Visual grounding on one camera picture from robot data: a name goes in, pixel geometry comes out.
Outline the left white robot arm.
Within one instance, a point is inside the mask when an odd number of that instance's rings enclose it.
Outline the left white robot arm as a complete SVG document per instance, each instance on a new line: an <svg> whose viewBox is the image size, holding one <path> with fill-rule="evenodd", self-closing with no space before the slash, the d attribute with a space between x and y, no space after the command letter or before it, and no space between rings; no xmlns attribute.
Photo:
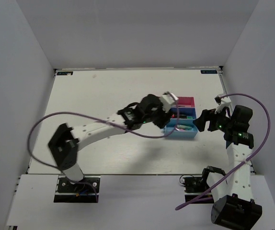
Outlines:
<svg viewBox="0 0 275 230"><path fill-rule="evenodd" d="M134 134L146 123L164 128L172 117L171 108L177 103L178 98L170 92L162 96L148 94L141 102L131 103L105 120L96 118L93 123L76 127L61 124L48 143L57 169L67 177L74 191L81 191L86 181L77 163L80 150L111 136Z"/></svg>

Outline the green correction tape case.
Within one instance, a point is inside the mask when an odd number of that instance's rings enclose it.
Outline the green correction tape case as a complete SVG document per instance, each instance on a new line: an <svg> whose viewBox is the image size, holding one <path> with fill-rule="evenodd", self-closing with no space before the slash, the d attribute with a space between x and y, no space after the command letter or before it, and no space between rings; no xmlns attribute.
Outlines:
<svg viewBox="0 0 275 230"><path fill-rule="evenodd" d="M183 129L183 130L191 130L192 127L189 125L178 125L177 126L179 129Z"/></svg>

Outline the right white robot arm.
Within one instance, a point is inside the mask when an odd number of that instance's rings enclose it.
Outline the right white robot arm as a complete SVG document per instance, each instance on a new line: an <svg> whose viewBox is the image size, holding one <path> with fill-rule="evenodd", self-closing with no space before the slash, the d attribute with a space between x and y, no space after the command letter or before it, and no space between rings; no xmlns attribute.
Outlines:
<svg viewBox="0 0 275 230"><path fill-rule="evenodd" d="M220 130L224 133L229 170L240 163L243 165L229 175L220 185L218 180L226 173L223 169L208 166L200 179L201 187L211 191L214 204L211 210L212 223L231 230L250 230L262 216L262 206L255 203L251 188L251 164L247 161L254 147L253 135L248 133L252 109L237 105L230 117L229 109L221 112L215 109L203 110L200 117L193 121L199 131Z"/></svg>

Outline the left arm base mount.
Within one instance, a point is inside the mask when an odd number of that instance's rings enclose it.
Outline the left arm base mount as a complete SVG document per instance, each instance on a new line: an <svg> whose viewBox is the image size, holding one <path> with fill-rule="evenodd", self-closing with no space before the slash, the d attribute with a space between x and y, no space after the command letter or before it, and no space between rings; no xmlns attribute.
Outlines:
<svg viewBox="0 0 275 230"><path fill-rule="evenodd" d="M97 203L99 200L100 176L86 176L85 181L90 185L72 184L65 177L58 177L54 203Z"/></svg>

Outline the orange highlighter marker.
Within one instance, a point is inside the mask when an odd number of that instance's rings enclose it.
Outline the orange highlighter marker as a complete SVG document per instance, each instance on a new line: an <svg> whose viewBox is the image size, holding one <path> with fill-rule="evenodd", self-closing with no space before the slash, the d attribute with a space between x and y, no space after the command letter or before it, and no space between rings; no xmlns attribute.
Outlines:
<svg viewBox="0 0 275 230"><path fill-rule="evenodd" d="M187 115L182 115L182 114L177 115L177 114L173 114L173 115L172 115L172 118L173 118L173 119L177 119L177 118L179 118L179 119L186 119L186 118L187 118Z"/></svg>

